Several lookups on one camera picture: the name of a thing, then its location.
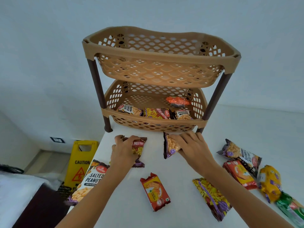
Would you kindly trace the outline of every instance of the brown pole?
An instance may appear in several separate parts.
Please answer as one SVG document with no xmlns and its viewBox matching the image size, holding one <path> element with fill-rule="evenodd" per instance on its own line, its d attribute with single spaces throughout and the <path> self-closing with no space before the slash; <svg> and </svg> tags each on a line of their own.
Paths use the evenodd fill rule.
<svg viewBox="0 0 304 228">
<path fill-rule="evenodd" d="M 87 59 L 88 64 L 89 64 L 89 68 L 91 71 L 91 75 L 93 78 L 93 82 L 94 82 L 94 86 L 96 89 L 96 93 L 97 93 L 97 97 L 98 97 L 98 101 L 99 101 L 99 105 L 101 108 L 105 109 L 107 108 L 107 102 L 105 101 L 105 96 L 102 90 L 102 85 L 101 85 L 101 81 L 100 81 L 100 76 L 99 76 L 99 72 L 98 72 L 98 68 L 97 68 L 97 64 L 96 61 L 92 61 Z M 110 119 L 103 116 L 103 120 L 105 121 L 105 131 L 110 133 L 112 132 L 112 128 L 111 128 L 111 124 L 110 124 Z"/>
<path fill-rule="evenodd" d="M 223 73 L 222 74 L 221 79 L 219 80 L 219 82 L 215 88 L 215 91 L 212 94 L 210 102 L 207 105 L 207 109 L 202 118 L 203 120 L 209 120 L 209 118 L 210 118 L 219 98 L 221 97 L 229 79 L 231 78 L 231 76 L 232 76 L 232 73 L 229 73 L 229 74 Z M 196 132 L 202 133 L 203 130 L 204 130 L 204 128 L 197 128 Z"/>
</svg>

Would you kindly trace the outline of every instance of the tabletop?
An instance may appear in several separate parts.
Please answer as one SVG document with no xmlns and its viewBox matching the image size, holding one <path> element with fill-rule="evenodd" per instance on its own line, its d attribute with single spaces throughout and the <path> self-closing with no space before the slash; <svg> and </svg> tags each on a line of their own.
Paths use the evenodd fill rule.
<svg viewBox="0 0 304 228">
<path fill-rule="evenodd" d="M 145 168 L 131 169 L 112 194 L 95 227 L 248 227 L 234 209 L 222 222 L 217 222 L 192 183 L 199 174 L 178 153 L 164 159 L 163 133 L 121 126 L 112 119 L 111 125 L 113 132 L 105 132 L 94 159 L 108 164 L 114 137 L 137 135 L 147 137 L 140 158 Z M 283 190 L 303 203 L 303 126 L 304 114 L 218 105 L 203 136 L 220 165 L 227 159 L 216 152 L 222 149 L 225 138 L 262 157 L 260 168 L 266 164 L 275 167 L 281 174 Z M 152 211 L 140 182 L 140 178 L 147 178 L 151 172 L 158 175 L 171 199 L 170 204 L 157 212 Z M 275 205 L 267 203 L 259 190 L 250 192 L 289 221 Z"/>
</svg>

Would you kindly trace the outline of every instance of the plastic basket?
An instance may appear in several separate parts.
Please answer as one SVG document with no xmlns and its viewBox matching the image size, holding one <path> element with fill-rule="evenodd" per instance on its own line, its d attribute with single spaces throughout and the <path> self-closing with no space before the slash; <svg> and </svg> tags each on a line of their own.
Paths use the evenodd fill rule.
<svg viewBox="0 0 304 228">
<path fill-rule="evenodd" d="M 192 105 L 188 105 L 183 109 L 190 110 L 193 120 L 155 119 L 116 111 L 120 104 L 123 103 L 140 109 L 180 109 L 170 106 L 166 101 L 166 97 L 168 96 L 187 97 L 191 100 Z M 123 126 L 148 131 L 172 132 L 192 130 L 196 125 L 198 128 L 203 128 L 207 124 L 207 121 L 202 119 L 207 102 L 203 91 L 199 88 L 164 87 L 115 80 L 107 90 L 105 100 L 107 108 L 101 109 L 102 114 L 106 117 L 111 115 L 115 122 Z"/>
<path fill-rule="evenodd" d="M 241 54 L 223 39 L 203 33 L 164 33 L 109 27 L 84 38 L 86 58 L 108 77 L 133 83 L 203 88 L 233 73 Z"/>
</svg>

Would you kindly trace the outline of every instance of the snack packet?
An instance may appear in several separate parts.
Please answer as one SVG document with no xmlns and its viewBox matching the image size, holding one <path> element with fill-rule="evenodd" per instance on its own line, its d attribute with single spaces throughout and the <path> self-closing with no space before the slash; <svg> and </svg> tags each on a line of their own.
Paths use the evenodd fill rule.
<svg viewBox="0 0 304 228">
<path fill-rule="evenodd" d="M 260 170 L 259 188 L 265 194 L 269 203 L 279 199 L 281 195 L 281 175 L 272 166 L 266 165 Z"/>
<path fill-rule="evenodd" d="M 279 200 L 276 201 L 277 206 L 287 215 L 291 221 L 298 227 L 304 228 L 304 206 L 298 203 L 292 196 L 282 192 Z"/>
<path fill-rule="evenodd" d="M 173 106 L 173 107 L 185 107 L 186 105 L 190 105 L 191 104 L 191 101 L 190 100 L 187 100 L 186 98 L 183 98 L 183 97 L 173 97 L 173 96 L 170 96 L 170 97 L 167 97 L 166 98 L 167 102 L 170 103 L 170 106 Z"/>
<path fill-rule="evenodd" d="M 189 110 L 176 110 L 172 112 L 172 118 L 173 119 L 181 119 L 181 120 L 191 120 L 193 119 L 190 116 Z"/>
<path fill-rule="evenodd" d="M 125 141 L 127 140 L 128 138 L 126 137 L 123 137 L 122 140 Z M 142 154 L 142 151 L 143 151 L 143 146 L 145 145 L 147 141 L 147 138 L 145 137 L 142 137 L 140 138 L 139 140 L 134 140 L 133 143 L 132 143 L 132 151 L 133 153 L 136 153 L 138 154 L 138 159 L 135 160 L 135 164 L 132 166 L 132 167 L 137 167 L 137 168 L 140 168 L 140 167 L 145 167 L 145 164 L 141 161 L 139 161 L 139 158 L 141 157 L 141 154 Z"/>
<path fill-rule="evenodd" d="M 167 159 L 174 153 L 180 150 L 179 144 L 173 139 L 170 138 L 170 135 L 164 132 L 164 158 Z"/>
<path fill-rule="evenodd" d="M 209 206 L 213 216 L 221 222 L 227 212 L 232 208 L 227 199 L 217 190 L 210 182 L 201 177 L 193 179 L 192 182 L 199 190 L 207 205 Z"/>
<path fill-rule="evenodd" d="M 247 190 L 257 188 L 256 182 L 239 160 L 225 162 L 223 168 Z"/>
<path fill-rule="evenodd" d="M 151 173 L 147 179 L 141 178 L 140 181 L 154 211 L 158 211 L 171 202 L 163 184 L 156 174 Z"/>
<path fill-rule="evenodd" d="M 68 197 L 66 204 L 69 206 L 77 205 L 77 203 L 89 193 L 89 191 L 99 182 L 99 180 L 103 178 L 109 167 L 109 165 L 94 159 L 91 162 L 91 165 L 82 182 L 77 186 L 76 191 Z"/>
<path fill-rule="evenodd" d="M 117 110 L 118 112 L 127 113 L 127 114 L 133 114 L 137 116 L 143 116 L 143 110 L 136 108 L 131 105 L 121 104 Z"/>
<path fill-rule="evenodd" d="M 171 119 L 169 108 L 145 108 L 144 116 L 147 118 Z"/>
<path fill-rule="evenodd" d="M 261 157 L 239 148 L 228 139 L 226 139 L 226 144 L 223 146 L 223 149 L 217 153 L 234 160 L 239 160 L 252 176 L 257 177 L 257 172 L 262 161 Z"/>
</svg>

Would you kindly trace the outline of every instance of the forearm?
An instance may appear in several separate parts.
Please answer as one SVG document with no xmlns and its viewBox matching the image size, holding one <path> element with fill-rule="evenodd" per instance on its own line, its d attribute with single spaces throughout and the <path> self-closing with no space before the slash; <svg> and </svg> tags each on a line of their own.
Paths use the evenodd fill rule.
<svg viewBox="0 0 304 228">
<path fill-rule="evenodd" d="M 265 203 L 235 181 L 232 176 L 220 166 L 215 168 L 213 174 L 206 176 L 206 179 L 227 198 L 250 228 L 293 227 Z"/>
<path fill-rule="evenodd" d="M 94 188 L 63 218 L 56 228 L 94 227 L 115 188 L 123 179 L 109 168 Z"/>
</svg>

